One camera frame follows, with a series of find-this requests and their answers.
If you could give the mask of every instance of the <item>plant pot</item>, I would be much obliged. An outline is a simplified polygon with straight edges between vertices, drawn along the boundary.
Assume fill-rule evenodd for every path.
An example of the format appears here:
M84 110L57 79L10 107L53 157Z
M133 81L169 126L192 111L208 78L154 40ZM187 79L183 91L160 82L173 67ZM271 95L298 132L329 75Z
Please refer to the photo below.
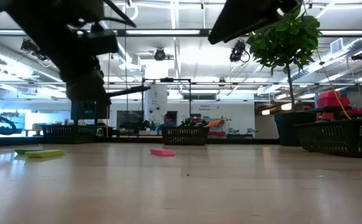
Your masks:
M281 146L301 146L295 124L313 123L317 120L315 113L281 113L275 114L275 122Z

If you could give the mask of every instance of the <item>potted plant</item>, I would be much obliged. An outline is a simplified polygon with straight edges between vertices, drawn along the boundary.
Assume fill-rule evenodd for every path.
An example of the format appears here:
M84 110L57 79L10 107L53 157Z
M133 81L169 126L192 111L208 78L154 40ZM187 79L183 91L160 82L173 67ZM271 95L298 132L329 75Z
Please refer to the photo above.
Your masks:
M262 68L271 68L273 75L276 67L283 67L283 72L287 74L292 110L290 113L275 115L280 144L283 146L300 144L294 124L311 123L316 120L316 114L295 113L290 66L294 64L300 71L305 65L315 62L312 55L318 48L318 38L321 34L319 26L320 23L315 17L300 15L300 10L296 10L285 14L277 24L249 34L247 40L250 53Z

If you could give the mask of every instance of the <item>black bin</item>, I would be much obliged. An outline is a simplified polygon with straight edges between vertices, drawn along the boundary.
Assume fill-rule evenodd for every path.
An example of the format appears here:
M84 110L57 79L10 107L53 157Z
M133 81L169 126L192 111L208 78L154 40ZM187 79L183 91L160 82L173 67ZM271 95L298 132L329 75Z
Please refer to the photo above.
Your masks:
M77 144L95 142L97 128L75 125L42 125L46 143Z
M296 127L305 150L362 157L362 120L326 121Z
M207 144L209 128L163 128L163 143L167 145L203 146Z

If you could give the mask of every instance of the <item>pipe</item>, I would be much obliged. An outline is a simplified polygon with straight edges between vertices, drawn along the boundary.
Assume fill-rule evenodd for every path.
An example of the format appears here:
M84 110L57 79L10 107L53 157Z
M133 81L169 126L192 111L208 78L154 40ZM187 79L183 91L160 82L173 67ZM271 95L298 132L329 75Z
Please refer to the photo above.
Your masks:
M330 50L327 50L324 55L321 56L321 60L323 62L326 62L325 66L329 66L333 63L336 63L339 61L340 58L349 57L354 54L356 54L358 51L362 50L362 38L355 39L354 41L350 42L346 45L346 47L343 48L343 51L341 53L332 54ZM319 57L316 57L314 61L319 62ZM305 67L302 71L298 72L298 68L294 69L292 71L292 81L295 81L299 78L302 78L306 75L312 74L318 70L322 69L322 66L318 63L313 63ZM284 78L280 80L280 82L287 82L287 78ZM281 86L278 85L272 85L272 86L265 86L258 89L259 95L262 94L268 94L271 93L277 89L279 89Z

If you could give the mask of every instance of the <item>person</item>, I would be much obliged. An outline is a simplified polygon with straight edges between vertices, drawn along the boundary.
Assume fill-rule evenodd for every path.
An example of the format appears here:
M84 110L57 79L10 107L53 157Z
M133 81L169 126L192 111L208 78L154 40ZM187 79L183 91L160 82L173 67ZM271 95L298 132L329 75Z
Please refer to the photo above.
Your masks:
M174 127L176 127L176 122L175 121L176 121L176 118L174 117L173 114L166 113L164 115L164 124L160 124L157 127L157 134L160 134L160 131L163 128L174 128Z

